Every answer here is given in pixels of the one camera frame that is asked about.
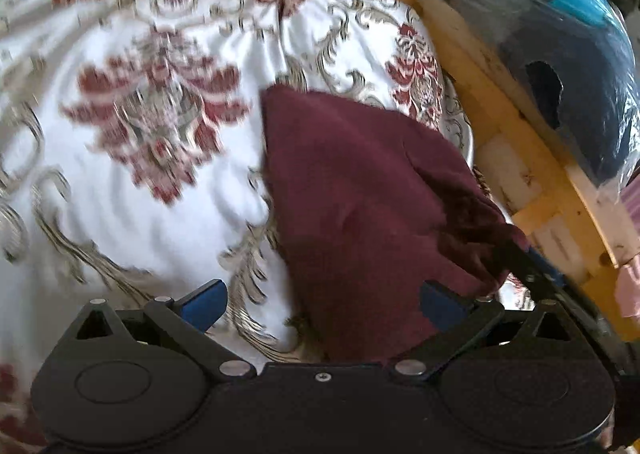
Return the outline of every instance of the plastic wrap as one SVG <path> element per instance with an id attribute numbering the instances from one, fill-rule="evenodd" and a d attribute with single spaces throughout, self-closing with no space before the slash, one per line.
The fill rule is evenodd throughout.
<path id="1" fill-rule="evenodd" d="M 640 158 L 640 96 L 606 0 L 451 0 L 525 87 L 591 181 L 617 195 Z"/>

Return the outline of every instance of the curved wooden frame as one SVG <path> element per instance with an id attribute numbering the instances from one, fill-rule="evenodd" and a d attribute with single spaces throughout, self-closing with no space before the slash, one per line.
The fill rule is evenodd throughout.
<path id="1" fill-rule="evenodd" d="M 640 337 L 640 328 L 620 317 L 614 300 L 617 268 L 640 253 L 626 211 L 596 198 L 593 185 L 523 89 L 454 10 L 441 0 L 401 1 L 418 11 L 430 31 L 440 63 L 454 79 L 471 120 L 476 148 L 503 135 L 542 187 L 542 193 L 514 214 L 514 222 L 530 235 L 559 214 L 584 262 L 583 288 L 624 339 Z"/>

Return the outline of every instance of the dark red towel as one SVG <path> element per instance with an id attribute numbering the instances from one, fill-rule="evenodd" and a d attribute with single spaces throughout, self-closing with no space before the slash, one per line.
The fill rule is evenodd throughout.
<path id="1" fill-rule="evenodd" d="M 274 86 L 262 94 L 267 175 L 292 281 L 334 361 L 385 360 L 436 332 L 425 280 L 495 292 L 497 243 L 526 238 L 459 151 L 396 111 Z"/>

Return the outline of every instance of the furniture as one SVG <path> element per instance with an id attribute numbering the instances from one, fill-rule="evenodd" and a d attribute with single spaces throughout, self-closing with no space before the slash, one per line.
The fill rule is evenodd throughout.
<path id="1" fill-rule="evenodd" d="M 623 339 L 640 337 L 614 300 L 618 268 L 640 253 L 623 206 L 598 197 L 523 89 L 454 10 L 441 0 L 401 1 L 430 30 L 471 121 L 476 164 L 513 221 L 581 284 Z"/>

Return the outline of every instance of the pink fabric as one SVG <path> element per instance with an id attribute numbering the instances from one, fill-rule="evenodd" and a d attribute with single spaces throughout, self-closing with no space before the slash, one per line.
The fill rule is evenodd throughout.
<path id="1" fill-rule="evenodd" d="M 635 256 L 620 269 L 616 301 L 623 317 L 640 319 L 640 256 Z"/>
<path id="2" fill-rule="evenodd" d="M 620 199 L 631 216 L 636 232 L 640 234 L 640 176 L 636 176 L 622 189 Z"/>

